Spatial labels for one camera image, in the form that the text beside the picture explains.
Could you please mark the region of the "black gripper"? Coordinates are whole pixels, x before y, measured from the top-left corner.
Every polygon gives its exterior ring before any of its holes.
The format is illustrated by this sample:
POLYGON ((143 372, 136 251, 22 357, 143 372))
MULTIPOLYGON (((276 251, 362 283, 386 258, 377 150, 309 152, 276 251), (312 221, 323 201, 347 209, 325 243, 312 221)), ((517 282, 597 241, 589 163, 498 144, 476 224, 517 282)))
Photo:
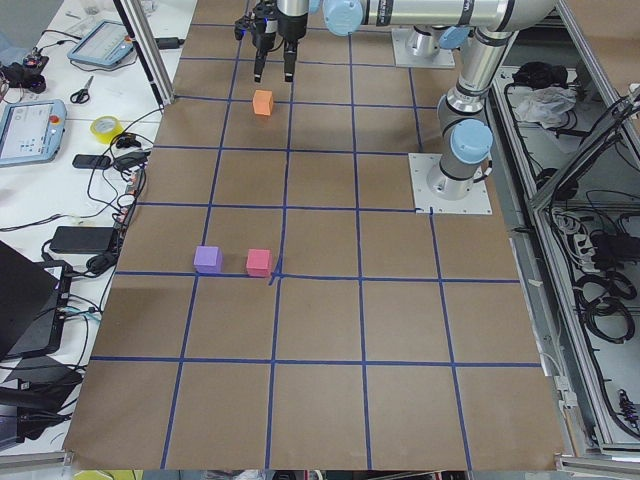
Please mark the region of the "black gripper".
MULTIPOLYGON (((284 43, 284 81, 293 82, 297 62, 297 48, 299 41, 306 35, 308 23, 307 0, 277 0, 276 18, 277 32, 284 43)), ((268 51, 267 46, 273 47, 274 41, 255 41, 256 55, 254 59, 253 79, 256 83, 262 81, 268 51)))

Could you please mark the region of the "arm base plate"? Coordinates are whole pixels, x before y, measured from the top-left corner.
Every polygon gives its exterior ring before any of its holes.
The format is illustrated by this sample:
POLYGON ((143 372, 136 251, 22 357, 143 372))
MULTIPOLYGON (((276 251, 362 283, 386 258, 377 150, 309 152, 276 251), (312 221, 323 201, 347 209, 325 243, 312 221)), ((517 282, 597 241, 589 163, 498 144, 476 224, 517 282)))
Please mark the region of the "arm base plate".
POLYGON ((484 180, 475 183, 478 167, 467 180, 453 180, 440 169, 441 154, 409 153, 414 210, 421 214, 492 215, 484 180))
POLYGON ((444 27, 412 26, 393 28, 392 46, 396 67, 454 69, 451 50, 440 47, 444 27))

